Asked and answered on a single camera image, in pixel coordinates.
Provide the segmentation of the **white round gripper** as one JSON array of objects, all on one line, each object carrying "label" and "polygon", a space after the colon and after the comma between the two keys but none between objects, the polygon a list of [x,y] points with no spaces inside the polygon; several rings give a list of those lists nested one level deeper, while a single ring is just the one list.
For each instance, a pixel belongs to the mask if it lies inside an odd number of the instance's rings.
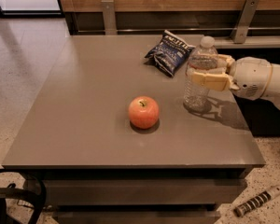
[{"label": "white round gripper", "polygon": [[264,93],[273,70],[268,61],[253,57],[235,61],[226,54],[218,54],[216,60],[215,73],[188,70],[192,86],[213,91],[231,90],[235,96],[248,100],[256,100]]}]

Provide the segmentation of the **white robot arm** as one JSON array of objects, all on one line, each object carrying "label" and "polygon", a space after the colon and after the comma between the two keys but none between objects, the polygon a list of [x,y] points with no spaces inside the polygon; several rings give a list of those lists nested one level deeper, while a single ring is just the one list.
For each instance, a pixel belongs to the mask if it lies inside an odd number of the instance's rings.
[{"label": "white robot arm", "polygon": [[280,64],[265,59],[196,55],[189,58],[189,79],[201,88],[231,91],[248,100],[270,101],[280,110]]}]

